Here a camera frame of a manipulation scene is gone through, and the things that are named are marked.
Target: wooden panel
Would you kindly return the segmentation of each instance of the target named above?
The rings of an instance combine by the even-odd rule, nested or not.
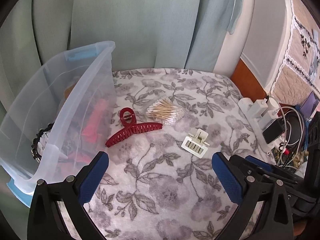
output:
[[[238,87],[243,97],[250,98],[253,102],[267,96],[258,80],[241,59],[231,76],[231,80]]]

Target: red hair claw clip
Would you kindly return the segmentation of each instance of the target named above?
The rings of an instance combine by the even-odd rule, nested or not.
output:
[[[157,122],[137,123],[136,115],[134,111],[129,107],[123,108],[119,113],[119,117],[124,128],[109,138],[109,140],[106,142],[107,147],[111,147],[112,145],[117,144],[118,142],[123,141],[124,139],[127,139],[129,136],[133,135],[134,133],[144,133],[144,132],[150,132],[150,131],[162,129],[162,123],[157,123]]]

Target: blue gripper pad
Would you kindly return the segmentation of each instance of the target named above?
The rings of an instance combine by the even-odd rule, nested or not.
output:
[[[242,187],[240,183],[237,181],[235,176],[233,176],[227,165],[222,161],[217,153],[212,156],[211,162],[212,169],[218,176],[231,202],[240,205],[243,200]]]
[[[108,166],[108,154],[103,152],[79,187],[78,201],[81,205],[90,202]]]
[[[252,163],[258,165],[259,167],[263,168],[265,171],[272,172],[272,168],[271,168],[270,164],[268,164],[268,163],[265,163],[255,157],[251,156],[251,155],[247,156],[245,159],[249,162],[252,162]]]

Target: plastic storage bin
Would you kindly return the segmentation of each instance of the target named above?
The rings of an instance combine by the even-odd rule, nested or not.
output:
[[[113,41],[105,41],[60,53],[16,97],[0,126],[0,165],[21,192],[32,195],[38,179],[54,183],[76,175],[105,148],[116,101],[111,72],[114,48]],[[57,116],[65,89],[77,78]],[[38,163],[31,153],[32,141],[52,122]]]

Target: floral blanket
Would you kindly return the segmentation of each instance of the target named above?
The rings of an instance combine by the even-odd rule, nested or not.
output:
[[[214,239],[237,205],[231,203],[211,167],[211,157],[254,155],[269,163],[237,102],[242,97],[227,77],[181,69],[140,69],[114,72],[117,102],[110,134],[120,130],[119,111],[137,113],[149,100],[166,93],[185,109],[174,126],[132,135],[105,151],[109,167],[92,200],[84,207],[106,239]],[[137,114],[138,121],[145,117]],[[188,132],[209,133],[202,159],[180,146]],[[79,239],[65,208],[71,235]],[[257,218],[256,212],[243,237]]]

